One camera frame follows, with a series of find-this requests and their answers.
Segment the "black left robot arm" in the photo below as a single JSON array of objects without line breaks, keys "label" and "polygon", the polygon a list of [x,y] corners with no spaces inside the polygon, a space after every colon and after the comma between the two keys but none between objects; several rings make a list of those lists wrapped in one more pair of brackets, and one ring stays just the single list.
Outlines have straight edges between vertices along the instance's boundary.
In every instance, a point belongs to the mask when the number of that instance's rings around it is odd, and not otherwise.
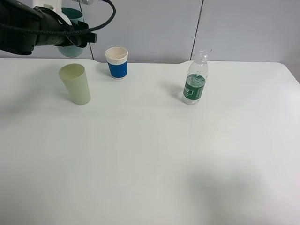
[{"label": "black left robot arm", "polygon": [[76,46],[95,43],[97,35],[82,34],[89,26],[72,22],[60,0],[35,0],[29,7],[17,0],[0,2],[0,48],[16,55],[31,55],[36,46]]}]

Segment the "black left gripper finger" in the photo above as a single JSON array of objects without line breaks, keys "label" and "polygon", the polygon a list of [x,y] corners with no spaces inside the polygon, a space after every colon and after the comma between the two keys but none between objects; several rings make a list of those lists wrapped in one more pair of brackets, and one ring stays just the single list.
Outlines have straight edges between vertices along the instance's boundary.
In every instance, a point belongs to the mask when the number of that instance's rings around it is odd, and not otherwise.
[{"label": "black left gripper finger", "polygon": [[[73,31],[81,31],[89,28],[88,24],[85,22],[78,21],[78,22],[71,22],[71,23],[72,23]],[[76,35],[69,36],[69,41],[77,47],[86,47],[88,43],[97,42],[97,34],[92,32],[88,32],[85,34],[76,34]]]}]

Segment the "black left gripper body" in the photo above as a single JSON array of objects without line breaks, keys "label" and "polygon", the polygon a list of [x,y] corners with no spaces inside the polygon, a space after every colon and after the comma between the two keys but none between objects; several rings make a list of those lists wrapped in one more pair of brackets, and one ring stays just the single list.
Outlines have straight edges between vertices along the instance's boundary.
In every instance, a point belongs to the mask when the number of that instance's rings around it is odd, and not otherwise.
[{"label": "black left gripper body", "polygon": [[48,8],[34,7],[33,9],[41,15],[40,31],[44,32],[37,35],[36,46],[73,45],[69,41],[69,35],[66,35],[69,31],[73,31],[72,25],[68,25],[64,19]]}]

